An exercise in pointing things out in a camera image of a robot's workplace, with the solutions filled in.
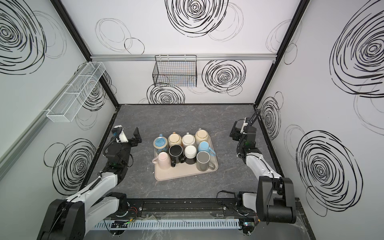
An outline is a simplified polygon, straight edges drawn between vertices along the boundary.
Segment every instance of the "wall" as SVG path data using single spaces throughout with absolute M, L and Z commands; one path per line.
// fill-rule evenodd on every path
M 312 0 L 297 57 L 259 106 L 319 240 L 384 233 L 383 10 L 382 0 Z
M 0 9 L 4 152 L 84 58 L 49 0 L 0 0 Z M 8 21 L 12 24 L 5 27 Z M 10 64 L 9 58 L 23 61 Z M 98 84 L 71 123 L 49 121 L 44 126 L 0 181 L 2 239 L 36 239 L 48 205 L 77 192 L 114 110 Z
M 276 53 L 299 0 L 182 2 L 64 0 L 63 4 L 93 55 L 217 54 Z M 123 89 L 116 94 L 119 103 L 253 103 L 271 61 L 199 61 L 197 85 L 185 84 L 185 78 L 172 82 L 168 76 L 156 89 L 151 86 L 154 65 L 106 63 L 113 69 L 114 85 Z

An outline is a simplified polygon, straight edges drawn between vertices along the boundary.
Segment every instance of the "pink mug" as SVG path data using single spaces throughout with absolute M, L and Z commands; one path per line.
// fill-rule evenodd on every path
M 163 170 L 170 168 L 170 162 L 171 162 L 170 156 L 166 152 L 161 152 L 158 154 L 157 157 L 152 159 L 152 163 L 158 164 L 159 168 Z

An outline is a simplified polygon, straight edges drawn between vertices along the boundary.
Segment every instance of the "mug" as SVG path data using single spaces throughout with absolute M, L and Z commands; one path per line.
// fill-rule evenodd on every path
M 209 160 L 211 159 L 211 156 L 209 156 L 209 153 L 206 151 L 198 152 L 196 155 L 196 168 L 200 172 L 205 172 L 206 170 L 211 169 L 215 170 L 216 166 L 215 164 L 211 163 Z
M 208 141 L 209 135 L 206 130 L 199 128 L 195 134 L 196 144 L 199 145 L 202 141 Z
M 206 142 L 206 141 L 202 141 L 202 142 L 199 144 L 198 151 L 199 151 L 199 152 L 201 152 L 201 151 L 206 151 L 206 152 L 208 152 L 211 156 L 216 156 L 215 151 L 209 146 L 208 142 Z
M 176 163 L 183 163 L 187 160 L 187 158 L 183 154 L 183 148 L 179 144 L 172 145 L 169 148 L 169 155 L 171 158 L 171 167 L 175 167 Z
M 157 157 L 152 159 L 152 162 L 154 164 L 158 164 L 159 168 L 166 170 L 166 169 L 170 168 L 171 159 L 170 159 L 170 156 L 166 152 L 161 152 L 158 154 Z
M 183 136 L 181 141 L 183 143 L 183 148 L 185 149 L 186 146 L 195 144 L 195 137 L 187 132 L 187 134 Z
M 160 134 L 154 141 L 153 146 L 156 149 L 156 153 L 159 154 L 161 152 L 168 151 L 168 140 L 163 137 L 163 134 Z
M 187 160 L 185 161 L 187 164 L 192 165 L 196 163 L 197 149 L 195 146 L 186 146 L 184 149 L 184 155 L 187 158 Z
M 168 144 L 169 144 L 169 147 L 171 147 L 172 145 L 181 145 L 181 136 L 178 135 L 176 132 L 173 132 L 171 135 L 169 135 L 168 137 Z

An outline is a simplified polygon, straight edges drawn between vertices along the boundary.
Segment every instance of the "gray mug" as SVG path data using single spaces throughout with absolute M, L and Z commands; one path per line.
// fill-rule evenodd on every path
M 211 163 L 210 160 L 211 156 L 206 151 L 198 152 L 196 155 L 196 168 L 200 172 L 205 172 L 206 170 L 211 169 L 215 170 L 216 166 L 215 164 Z

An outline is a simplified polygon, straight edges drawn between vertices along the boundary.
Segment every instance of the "red wire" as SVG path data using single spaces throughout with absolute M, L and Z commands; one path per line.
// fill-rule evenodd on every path
M 137 212 L 137 208 L 135 208 L 135 207 L 131 207 L 131 208 L 132 208 L 132 209 L 136 209 L 136 214 L 138 213 L 138 212 Z

